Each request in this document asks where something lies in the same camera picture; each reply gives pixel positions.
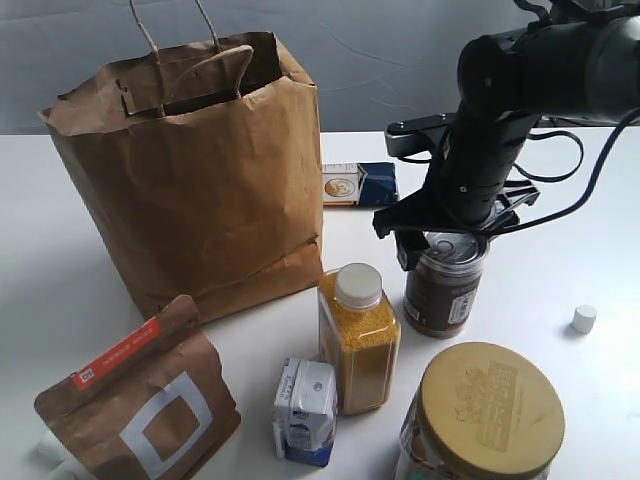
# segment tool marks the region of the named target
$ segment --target robotic arm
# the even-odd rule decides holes
[[[620,122],[617,135],[639,116],[633,109],[640,107],[640,7],[590,13],[572,0],[552,0],[561,18],[577,20],[553,23],[544,8],[514,1],[538,21],[464,48],[457,113],[387,128],[389,155],[432,154],[422,188],[374,216],[380,238],[395,231],[405,269],[411,252],[427,247],[424,231],[493,237],[554,219],[519,225],[515,209],[532,205],[539,192],[530,181],[507,180],[542,115]]]

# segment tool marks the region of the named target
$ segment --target yellow granules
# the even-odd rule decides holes
[[[320,352],[336,369],[340,413],[352,415],[389,398],[400,342],[400,326],[386,295],[368,311],[354,312],[335,299],[337,272],[323,275],[320,297]]]

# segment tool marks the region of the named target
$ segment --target gray wall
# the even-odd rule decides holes
[[[204,0],[219,33],[271,30],[320,89],[322,128],[379,130],[454,110],[469,40],[534,20],[510,0]],[[161,46],[208,38],[191,0],[138,0]],[[36,111],[102,64],[148,47],[128,0],[0,0],[0,133],[43,131]]]

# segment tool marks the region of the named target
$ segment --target red label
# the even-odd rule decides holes
[[[156,317],[153,317],[107,353],[74,373],[71,380],[79,390],[89,388],[158,335],[160,335],[160,323]]]

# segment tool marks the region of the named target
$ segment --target glass jar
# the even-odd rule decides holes
[[[553,386],[506,348],[463,343],[425,370],[394,480],[546,480],[564,437]]]
[[[426,240],[430,247],[407,275],[404,308],[420,333],[450,338],[469,318],[489,243],[468,233],[432,232]]]
[[[400,325],[376,269],[354,263],[318,281],[320,355],[336,370],[338,409],[353,415],[389,398]]]

